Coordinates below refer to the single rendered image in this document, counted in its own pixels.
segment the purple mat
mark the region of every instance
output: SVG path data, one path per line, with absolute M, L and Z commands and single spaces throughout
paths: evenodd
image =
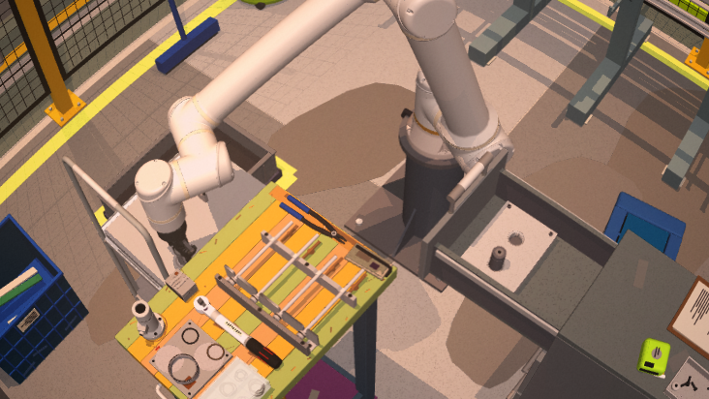
M 320 360 L 286 394 L 286 399 L 353 399 L 355 395 L 355 383 Z

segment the concrete floor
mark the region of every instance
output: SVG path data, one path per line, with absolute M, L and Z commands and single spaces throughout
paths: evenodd
M 17 218 L 65 272 L 90 311 L 85 322 L 25 383 L 17 385 L 0 373 L 0 387 L 11 398 L 44 397 L 48 391 L 57 398 L 155 395 L 155 379 L 113 340 L 131 318 L 133 299 L 83 211 L 61 157 L 68 156 L 99 184 L 108 185 L 133 165 L 145 148 L 168 133 L 167 111 L 176 99 L 200 91 L 302 1 L 286 0 L 262 11 L 234 3 L 217 16 L 222 30 L 209 44 L 167 76 L 155 68 L 148 71 L 0 204 L 0 214 Z M 586 3 L 604 14 L 610 4 L 599 0 Z M 188 1 L 182 8 L 183 20 L 210 4 Z M 510 4 L 511 0 L 459 0 L 457 22 L 465 42 L 479 35 Z M 174 33 L 171 20 L 162 25 L 145 34 L 143 42 L 126 51 L 123 60 L 116 59 L 109 71 L 97 74 L 77 93 L 87 102 L 95 99 Z M 692 272 L 704 273 L 709 269 L 709 249 L 701 240 L 709 233 L 705 214 L 709 176 L 702 168 L 706 146 L 691 168 L 689 184 L 680 192 L 660 181 L 663 165 L 687 131 L 703 93 L 640 51 L 588 125 L 579 128 L 564 119 L 566 105 L 601 61 L 609 38 L 609 32 L 594 22 L 552 2 L 493 64 L 485 68 L 474 65 L 485 99 L 497 110 L 515 144 L 509 170 L 598 230 L 603 230 L 620 191 L 677 216 L 688 224 L 678 262 Z M 662 39 L 657 35 L 651 40 Z M 662 46 L 681 50 L 676 44 Z M 384 2 L 365 4 L 251 96 L 227 122 L 271 144 L 299 170 L 296 176 L 302 175 L 293 192 L 330 221 L 344 226 L 402 165 L 402 153 L 392 150 L 380 157 L 377 167 L 358 180 L 352 170 L 360 164 L 325 176 L 322 166 L 294 155 L 289 159 L 293 148 L 284 146 L 286 141 L 279 135 L 288 129 L 294 134 L 318 129 L 332 117 L 327 104 L 372 84 L 381 85 L 383 93 L 400 90 L 405 96 L 408 91 L 413 97 L 417 70 L 416 59 Z M 352 109 L 342 111 L 359 109 L 356 100 L 350 104 Z M 360 117 L 383 118 L 398 125 L 398 112 L 375 113 Z M 3 157 L 2 181 L 58 130 L 52 124 L 41 124 Z M 343 132 L 327 136 L 334 143 L 348 138 Z M 380 137 L 391 140 L 395 131 L 390 137 Z M 93 209 L 100 206 L 93 197 L 91 205 Z M 144 282 L 139 283 L 149 292 Z M 403 269 L 380 299 L 378 323 L 380 398 L 505 398 L 522 378 L 522 365 L 536 349 L 458 292 L 436 292 Z M 477 356 L 451 357 L 451 348 L 456 346 L 465 346 Z M 328 356 L 353 373 L 352 334 Z

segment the yellow post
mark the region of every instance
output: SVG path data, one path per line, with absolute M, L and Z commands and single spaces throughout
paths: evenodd
M 85 106 L 85 102 L 70 90 L 67 90 L 64 78 L 59 72 L 57 60 L 54 58 L 49 40 L 45 35 L 45 29 L 42 26 L 35 3 L 27 0 L 15 0 L 15 3 L 19 11 L 19 17 L 22 19 L 29 36 L 29 41 L 35 50 L 37 61 L 40 63 L 41 73 L 45 76 L 46 83 L 49 86 L 51 99 L 54 101 L 54 104 L 47 108 L 45 112 L 59 126 L 64 126 L 69 119 L 74 117 Z
M 704 42 L 699 49 L 699 55 L 696 57 L 696 63 L 702 68 L 709 67 L 709 38 L 704 38 Z

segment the wooden table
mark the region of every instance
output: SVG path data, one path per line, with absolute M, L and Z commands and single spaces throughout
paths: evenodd
M 161 343 L 167 342 L 174 332 L 188 320 L 196 322 L 207 334 L 233 353 L 234 356 L 238 356 L 247 364 L 251 364 L 261 375 L 267 377 L 271 384 L 271 390 L 264 395 L 264 398 L 269 399 L 285 397 L 286 393 L 307 374 L 308 370 L 354 324 L 356 387 L 364 398 L 374 397 L 377 336 L 376 300 L 396 278 L 396 268 L 393 268 L 390 275 L 383 281 L 365 274 L 361 281 L 351 289 L 357 298 L 356 308 L 339 301 L 330 312 L 323 316 L 313 328 L 313 332 L 320 337 L 321 345 L 316 347 L 310 356 L 295 350 L 286 340 L 278 336 L 254 315 L 245 311 L 244 307 L 238 302 L 216 287 L 214 275 L 216 273 L 224 275 L 225 264 L 238 271 L 263 247 L 262 231 L 265 230 L 275 235 L 288 222 L 293 222 L 291 230 L 284 234 L 281 241 L 294 252 L 313 237 L 316 233 L 314 230 L 304 226 L 279 207 L 280 202 L 284 201 L 287 195 L 288 192 L 274 183 L 265 186 L 183 268 L 185 274 L 196 282 L 199 289 L 197 295 L 207 296 L 210 303 L 224 316 L 283 358 L 283 365 L 279 369 L 273 370 L 259 359 L 254 358 L 246 348 L 217 326 L 209 317 L 197 313 L 192 301 L 194 297 L 185 303 L 167 286 L 160 289 L 153 299 L 149 301 L 151 309 L 160 313 L 167 323 L 166 332 L 161 339 L 147 341 L 139 336 L 135 318 L 116 334 L 115 338 L 118 343 L 177 398 L 186 399 L 176 386 L 172 385 L 167 378 L 149 364 L 149 360 L 159 350 Z M 318 269 L 322 268 L 326 260 L 331 258 L 332 255 L 337 255 L 338 258 L 343 259 L 358 241 L 344 231 L 340 230 L 340 232 L 348 239 L 345 244 L 340 244 L 330 237 L 321 235 L 318 238 L 320 245 L 306 259 L 311 264 L 316 264 Z M 244 275 L 256 289 L 260 290 L 286 264 L 285 259 L 278 255 L 272 256 L 273 254 L 272 250 L 266 251 L 259 260 L 249 267 Z M 344 260 L 331 269 L 326 274 L 341 287 L 354 278 L 360 270 L 359 267 Z M 305 273 L 291 265 L 265 293 L 274 302 L 283 306 L 308 280 L 309 278 Z M 304 325 L 307 325 L 333 297 L 334 295 L 331 292 L 323 289 L 318 284 L 314 284 L 299 299 L 299 303 L 294 304 L 292 314 Z M 195 398 L 199 398 L 208 387 L 209 384 L 198 395 L 195 395 Z

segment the table leg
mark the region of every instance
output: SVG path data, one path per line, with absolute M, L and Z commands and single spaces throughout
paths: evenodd
M 377 357 L 377 301 L 354 322 L 354 385 L 362 399 L 374 399 Z

